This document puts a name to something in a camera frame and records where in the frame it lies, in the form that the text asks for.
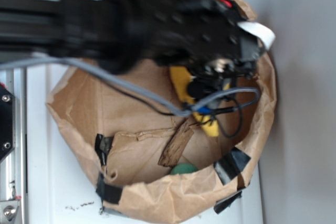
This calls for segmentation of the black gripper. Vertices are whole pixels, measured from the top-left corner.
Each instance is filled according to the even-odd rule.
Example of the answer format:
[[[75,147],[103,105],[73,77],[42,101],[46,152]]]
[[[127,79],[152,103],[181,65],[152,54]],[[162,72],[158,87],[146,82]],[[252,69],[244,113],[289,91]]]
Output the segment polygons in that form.
[[[228,0],[193,0],[179,4],[183,18],[174,30],[180,44],[167,53],[169,67],[185,67],[193,76],[187,86],[195,103],[237,87],[251,77],[265,52],[260,38],[244,28],[251,22]]]

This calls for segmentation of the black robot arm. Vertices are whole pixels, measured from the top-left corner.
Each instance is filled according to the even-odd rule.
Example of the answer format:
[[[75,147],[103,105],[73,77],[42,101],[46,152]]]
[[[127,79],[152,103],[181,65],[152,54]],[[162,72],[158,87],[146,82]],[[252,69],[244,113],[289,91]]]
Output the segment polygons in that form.
[[[1,0],[1,68],[93,59],[185,67],[217,90],[249,77],[268,46],[233,0]]]

